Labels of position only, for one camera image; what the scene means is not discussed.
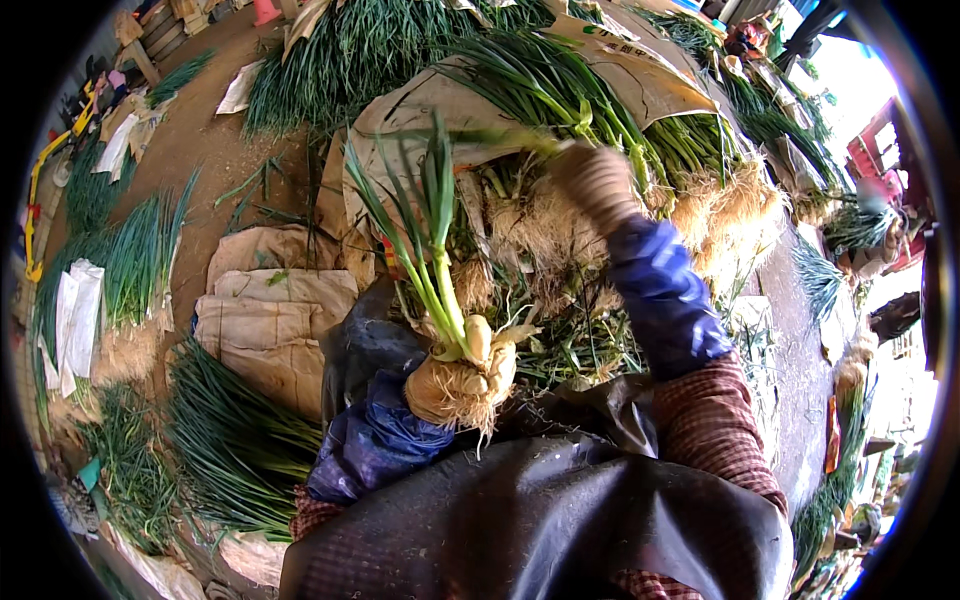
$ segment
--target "blue sleeve cover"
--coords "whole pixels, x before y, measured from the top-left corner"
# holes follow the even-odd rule
[[[668,221],[632,217],[607,240],[610,278],[630,313],[650,371],[669,381],[732,350],[706,284]]]
[[[351,505],[426,467],[453,441],[453,429],[410,412],[406,379],[378,371],[367,398],[334,418],[306,480],[315,500]]]

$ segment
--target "scallion bunch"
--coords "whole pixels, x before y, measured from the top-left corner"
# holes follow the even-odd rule
[[[420,226],[399,177],[387,162],[381,140],[377,140],[380,153],[384,156],[384,163],[387,165],[387,174],[395,190],[391,193],[384,188],[384,191],[390,196],[391,202],[400,215],[404,232],[413,248],[412,257],[407,251],[404,237],[397,231],[386,208],[377,198],[373,182],[367,177],[356,150],[349,140],[345,149],[344,164],[353,178],[364,206],[370,212],[377,228],[393,246],[396,259],[406,269],[417,295],[430,313],[444,348],[436,358],[454,361],[466,357],[468,360],[476,361],[477,357],[471,351],[464,331],[464,314],[453,291],[453,282],[450,278],[451,263],[446,253],[446,236],[457,207],[456,197],[453,194],[453,154],[443,119],[436,111],[432,116],[433,131],[427,140],[426,155],[420,164],[422,191],[415,184],[413,165],[410,163],[403,138],[397,140],[404,175],[411,183],[411,194],[416,198],[417,207],[426,222],[426,230]],[[427,252],[432,258],[436,284],[427,271]]]
[[[373,98],[444,57],[440,46],[479,25],[443,0],[349,0],[330,7],[313,34],[281,61],[276,48],[253,83],[244,133],[283,133],[303,121],[327,131]]]
[[[140,203],[117,230],[104,275],[110,326],[141,324],[150,318],[170,280],[171,261],[186,208],[197,183],[195,169],[177,200],[173,190]]]
[[[641,132],[610,86],[559,38],[494,33],[448,50],[470,63],[436,65],[438,71],[527,127],[618,149],[633,163],[641,193],[656,184],[671,197],[685,173],[711,169],[725,177],[738,159],[729,124],[717,115],[667,117]]]
[[[810,302],[813,324],[819,325],[829,316],[837,302],[837,294],[845,280],[843,273],[823,258],[799,233],[793,258],[800,283]]]
[[[101,422],[78,423],[91,457],[101,460],[109,520],[151,556],[177,538],[177,481],[167,466],[148,403],[129,386],[100,390]]]
[[[665,32],[675,44],[696,59],[702,67],[709,63],[709,50],[719,50],[721,48],[717,36],[707,26],[707,23],[695,16],[684,12],[659,14],[637,6],[629,8],[646,19],[651,25]]]
[[[883,243],[897,218],[897,211],[890,206],[877,214],[865,214],[856,204],[844,204],[824,227],[824,239],[834,253],[874,248]]]
[[[157,105],[173,98],[181,87],[192,82],[193,78],[204,70],[213,55],[214,50],[209,48],[171,71],[147,94],[147,106],[156,108]]]
[[[111,183],[110,173],[91,173],[106,147],[106,142],[88,139],[73,155],[73,171],[63,188],[67,230],[71,235],[103,228],[120,196],[130,188],[136,160],[129,152],[124,151],[120,180]]]

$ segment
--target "green onion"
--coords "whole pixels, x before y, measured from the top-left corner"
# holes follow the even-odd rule
[[[696,59],[702,67],[709,64],[710,49],[717,51],[721,49],[713,30],[707,26],[707,23],[693,15],[684,12],[659,14],[637,6],[631,6],[629,9],[658,28],[675,44],[683,48],[687,54]]]
[[[874,248],[883,243],[897,211],[887,206],[877,214],[864,214],[856,204],[844,204],[824,227],[824,239],[834,254]]]
[[[843,273],[823,258],[799,233],[793,257],[800,283],[810,302],[813,324],[819,325],[837,302],[840,286],[845,281]]]
[[[589,21],[590,23],[597,23],[598,25],[603,24],[603,11],[600,10],[600,7],[596,3],[592,3],[592,6],[588,9],[577,0],[567,0],[566,11],[570,16],[574,16],[582,21]]]
[[[147,94],[147,106],[156,108],[157,105],[173,98],[181,87],[189,84],[198,73],[204,70],[206,64],[213,58],[213,54],[214,50],[209,48],[171,71]]]
[[[739,159],[729,124],[713,114],[667,117],[641,132],[607,83],[559,38],[493,33],[448,50],[472,63],[436,65],[439,72],[527,127],[618,149],[633,163],[641,194],[658,184],[672,197],[687,173],[713,171],[725,179]]]
[[[339,10],[331,7],[286,61],[282,47],[266,57],[244,133],[281,134],[303,121],[332,130],[442,59],[442,44],[478,28],[467,11],[452,11],[443,0],[350,0]]]
[[[316,459],[321,424],[251,388],[192,337],[174,352],[167,435],[188,502],[230,529],[291,541],[294,486]]]
[[[125,385],[99,390],[101,422],[77,423],[90,457],[102,464],[108,520],[151,556],[177,539],[177,482],[150,425],[150,404]]]
[[[846,510],[853,496],[857,479],[857,463],[866,439],[864,407],[865,386],[851,388],[845,397],[837,398],[838,418],[847,424],[841,430],[840,458],[834,472],[824,475],[820,486],[793,519],[790,530],[794,538],[794,584],[799,583],[817,559],[827,529],[833,522],[833,511]]]
[[[170,281],[171,262],[200,170],[179,199],[173,190],[155,193],[133,209],[117,229],[104,267],[105,322],[108,326],[142,324],[162,301]]]
[[[413,257],[408,253],[404,239],[394,227],[390,215],[387,214],[383,204],[377,198],[373,183],[367,177],[351,140],[347,142],[344,164],[353,178],[364,206],[386,237],[387,242],[393,246],[396,259],[406,269],[411,283],[417,290],[417,295],[430,313],[430,318],[433,320],[440,336],[440,342],[444,346],[444,352],[441,352],[437,358],[453,361],[466,356],[468,360],[476,362],[477,357],[472,355],[467,343],[464,332],[464,314],[453,291],[453,282],[450,278],[450,258],[446,253],[446,237],[457,206],[453,195],[453,155],[443,119],[436,111],[433,112],[432,117],[433,131],[427,140],[426,156],[423,163],[420,164],[422,192],[415,184],[413,167],[410,164],[403,139],[397,141],[400,158],[403,161],[404,175],[411,184],[411,193],[416,197],[420,214],[427,224],[426,231],[420,227],[407,193],[383,154],[382,141],[377,140],[377,146],[381,155],[384,156],[387,174],[393,184],[395,193],[391,193],[386,188],[384,188],[384,191],[399,212],[404,231],[413,247]],[[426,268],[424,249],[430,252],[433,259],[436,287],[434,282],[430,280],[430,274]]]
[[[110,173],[91,173],[106,147],[106,142],[89,139],[73,156],[73,171],[63,188],[67,230],[71,235],[104,227],[133,180],[136,160],[126,151],[120,180],[111,183]]]

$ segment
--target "red checkered sleeve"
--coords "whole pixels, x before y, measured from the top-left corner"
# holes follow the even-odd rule
[[[314,500],[303,484],[294,486],[294,493],[297,495],[297,514],[290,519],[290,536],[294,541],[302,540],[308,533],[347,509],[333,502]]]
[[[786,516],[786,496],[763,459],[751,400],[735,352],[659,384],[651,417],[657,424],[660,457],[756,492]],[[614,582],[637,600],[702,600],[695,589],[647,571],[625,569]]]

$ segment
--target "person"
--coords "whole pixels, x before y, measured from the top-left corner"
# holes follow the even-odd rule
[[[609,278],[655,381],[643,409],[652,449],[576,432],[444,454],[453,432],[411,413],[411,370],[380,370],[297,488],[280,598],[786,593],[786,498],[677,231],[639,214],[631,167],[612,150],[575,145],[552,177],[607,239]]]
[[[833,27],[830,27],[830,23],[842,12],[844,12],[844,8],[840,0],[820,0],[793,36],[783,44],[783,52],[774,59],[777,67],[785,73],[797,57],[809,59],[813,54],[813,42],[820,34],[860,41],[845,16]]]

